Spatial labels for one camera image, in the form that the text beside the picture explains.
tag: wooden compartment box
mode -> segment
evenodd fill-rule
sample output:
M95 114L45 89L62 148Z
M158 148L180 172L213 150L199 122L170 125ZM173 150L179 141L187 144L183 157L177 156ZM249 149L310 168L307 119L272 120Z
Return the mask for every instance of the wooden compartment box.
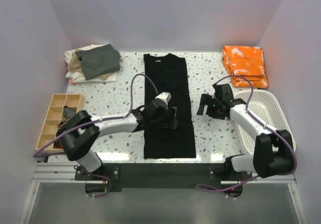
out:
M81 94L54 93L51 97L51 101L35 149L40 149L56 137L58 124L61 120L65 119L63 115L64 106L68 106L78 112L83 109L84 101L85 98ZM44 151L54 152L63 150L55 148L52 144L45 148Z

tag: white laundry basket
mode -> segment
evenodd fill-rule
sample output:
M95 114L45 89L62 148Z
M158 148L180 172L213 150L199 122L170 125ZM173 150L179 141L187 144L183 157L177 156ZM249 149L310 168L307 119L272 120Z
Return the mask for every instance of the white laundry basket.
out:
M244 101L247 101L250 93L250 90L240 91L234 95L234 98L241 98ZM289 124L286 121L279 102L272 93L266 90L254 90L249 108L269 125L276 127L278 130L288 130L292 135L293 149L295 150L296 144ZM254 140L244 131L244 129L242 129L242 127L236 123L235 125L241 144L241 150L244 154L253 155Z

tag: orange folded clothing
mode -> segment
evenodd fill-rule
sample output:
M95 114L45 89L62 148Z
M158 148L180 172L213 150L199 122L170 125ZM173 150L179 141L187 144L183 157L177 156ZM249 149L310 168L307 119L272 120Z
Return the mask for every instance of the orange folded clothing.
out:
M223 46L223 64L230 75L239 75L254 87L268 88L264 71L263 51L259 47ZM234 87L249 87L240 77L232 77Z

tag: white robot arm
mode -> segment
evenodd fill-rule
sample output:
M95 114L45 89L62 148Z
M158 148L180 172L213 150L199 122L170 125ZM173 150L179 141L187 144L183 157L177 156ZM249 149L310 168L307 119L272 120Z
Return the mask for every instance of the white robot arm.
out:
M260 177L265 178L290 172L293 169L293 156L284 142L270 130L278 132L293 148L291 133L287 130L277 130L251 113L261 123L265 123L264 126L259 125L247 112L245 101L240 98L234 99L229 84L214 84L213 87L215 95L202 94L197 114L203 115L204 106L207 105L208 116L214 119L233 120L255 141L254 155L227 157L222 175L226 177L232 171L247 171L256 172ZM273 152L272 146L278 147L278 151Z
M63 136L60 139L60 144L70 161L77 161L88 172L95 172L102 166L100 158L90 149L97 138L121 132L141 131L149 125L175 129L177 126L176 108L168 108L170 99L171 94L169 92L162 92L149 105L144 106L143 110L140 110L142 107L133 109L125 118L119 116L90 116L87 111L80 111L58 130L57 135L85 122L110 120L88 125L83 133L73 131Z

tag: folded clothes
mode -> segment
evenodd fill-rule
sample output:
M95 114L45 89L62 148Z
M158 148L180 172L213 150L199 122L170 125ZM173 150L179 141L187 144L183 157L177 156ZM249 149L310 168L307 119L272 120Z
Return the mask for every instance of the folded clothes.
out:
M78 60L78 57L76 55L76 52L81 51L80 49L75 49L75 51L72 53L72 58L70 59L70 64L67 67L68 71L73 72L79 72L81 74L84 74L81 68L81 61ZM111 73L106 73L103 75L100 75L99 78L103 81L105 81L109 76L111 75Z
M88 83L88 82L116 82L117 81L117 72L113 72L106 80L101 80L98 77L92 78L90 80L86 80L84 74L81 74L79 72L71 73L68 71L67 78L69 78L69 83L72 85L78 84L78 83Z
M90 45L90 46L86 46L86 47L82 47L79 48L79 50L90 50L96 47L101 47L103 45ZM73 56L75 55L75 49L74 50L69 50L65 52L65 61L67 63L67 70L68 73L66 74L66 77L69 78L69 82L71 84L78 84L78 83L87 83L87 82L116 82L117 81L117 72L112 73L107 79L102 79L99 77L95 77L92 78L90 80L86 80L84 74L80 71L75 71L75 72L71 72L68 68L69 65L71 64L71 60L73 58Z
M223 64L230 75L246 77L254 87L268 88L263 51L259 47L223 46ZM232 77L234 87L249 87L239 77Z
M75 53L86 80L120 69L120 53L111 44Z

